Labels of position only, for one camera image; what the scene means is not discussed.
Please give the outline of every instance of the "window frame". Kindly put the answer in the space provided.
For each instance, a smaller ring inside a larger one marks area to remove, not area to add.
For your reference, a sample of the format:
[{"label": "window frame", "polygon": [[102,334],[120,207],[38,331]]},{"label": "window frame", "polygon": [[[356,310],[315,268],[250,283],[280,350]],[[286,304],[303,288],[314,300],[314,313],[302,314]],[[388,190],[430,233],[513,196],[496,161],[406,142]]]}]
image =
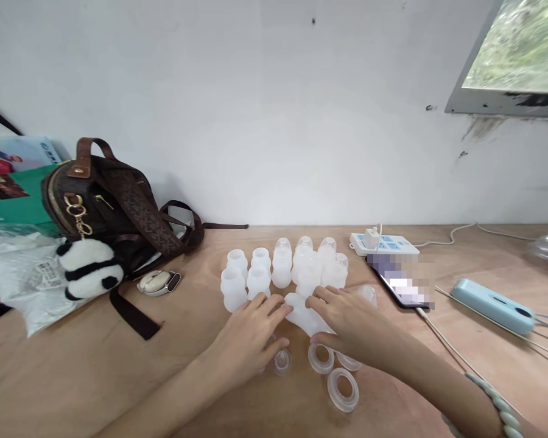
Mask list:
[{"label": "window frame", "polygon": [[548,94],[485,88],[463,88],[463,83],[481,50],[504,0],[494,0],[477,41],[473,45],[465,67],[444,111],[452,114],[489,114],[495,116],[548,117]]}]

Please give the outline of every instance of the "window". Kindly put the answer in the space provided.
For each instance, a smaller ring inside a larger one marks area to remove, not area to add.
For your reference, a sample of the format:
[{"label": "window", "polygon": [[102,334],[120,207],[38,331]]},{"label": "window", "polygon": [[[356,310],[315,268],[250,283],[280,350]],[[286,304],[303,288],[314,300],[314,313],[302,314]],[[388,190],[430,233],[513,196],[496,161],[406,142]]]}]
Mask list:
[{"label": "window", "polygon": [[548,117],[548,0],[495,0],[447,113]]}]

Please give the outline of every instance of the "bracelet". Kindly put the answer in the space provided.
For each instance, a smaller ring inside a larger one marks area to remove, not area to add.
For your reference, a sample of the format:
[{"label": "bracelet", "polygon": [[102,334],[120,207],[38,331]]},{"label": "bracelet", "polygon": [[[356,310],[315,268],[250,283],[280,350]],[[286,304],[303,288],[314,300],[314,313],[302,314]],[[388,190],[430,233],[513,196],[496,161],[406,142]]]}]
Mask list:
[{"label": "bracelet", "polygon": [[[508,405],[503,397],[493,389],[485,380],[481,380],[479,377],[475,377],[473,374],[465,374],[474,384],[489,396],[493,405],[499,411],[499,417],[501,418],[504,424],[504,432],[507,438],[524,438],[524,436],[519,432],[519,422],[516,420],[516,417],[513,416],[510,405]],[[457,427],[451,423],[451,421],[443,415],[443,420],[446,425],[451,430],[451,433],[455,438],[465,438]]]}]

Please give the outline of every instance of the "phone screen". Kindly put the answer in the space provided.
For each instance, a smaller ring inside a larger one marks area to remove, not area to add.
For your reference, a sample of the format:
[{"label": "phone screen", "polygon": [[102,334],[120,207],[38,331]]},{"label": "phone screen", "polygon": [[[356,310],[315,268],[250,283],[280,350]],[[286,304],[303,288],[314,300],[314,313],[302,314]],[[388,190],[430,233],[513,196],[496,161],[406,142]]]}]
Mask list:
[{"label": "phone screen", "polygon": [[369,254],[367,264],[384,284],[388,292],[403,308],[430,308],[430,295],[414,279],[411,269],[406,269],[409,260],[391,254]]}]

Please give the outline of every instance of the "wooden table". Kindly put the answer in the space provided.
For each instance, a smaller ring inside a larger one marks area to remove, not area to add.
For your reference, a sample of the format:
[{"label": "wooden table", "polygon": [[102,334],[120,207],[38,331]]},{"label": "wooden table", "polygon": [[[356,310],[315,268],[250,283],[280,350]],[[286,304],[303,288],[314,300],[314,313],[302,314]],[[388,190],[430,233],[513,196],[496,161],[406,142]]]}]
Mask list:
[{"label": "wooden table", "polygon": [[[202,247],[167,267],[183,274],[177,290],[162,297],[141,295],[124,285],[126,296],[163,328],[143,341],[118,316],[106,296],[94,300],[53,327],[26,339],[17,312],[0,318],[0,437],[85,437],[95,433],[207,348],[229,317],[219,291],[225,256],[270,250],[279,237],[295,245],[310,235],[318,245],[337,240],[349,257],[347,287],[372,284],[379,309],[458,369],[427,325],[400,310],[382,289],[363,258],[349,249],[359,227],[251,227],[208,230]],[[453,226],[386,226],[385,234],[413,243],[448,240]],[[544,226],[491,226],[538,237]],[[473,227],[458,231],[452,246],[431,245],[422,254],[435,262],[436,284],[451,290],[468,277],[538,313],[548,314],[548,272],[522,258],[527,242],[486,234]],[[284,291],[286,294],[292,286]],[[548,433],[548,359],[520,340],[448,298],[436,294],[430,317],[456,348],[530,421]],[[532,338],[548,347],[548,329]],[[359,405],[351,414],[334,407],[326,378],[307,359],[309,338],[287,321],[277,333],[290,339],[292,370],[264,377],[221,398],[177,433],[180,437],[450,437],[440,415],[411,388],[380,371],[356,373]]]}]

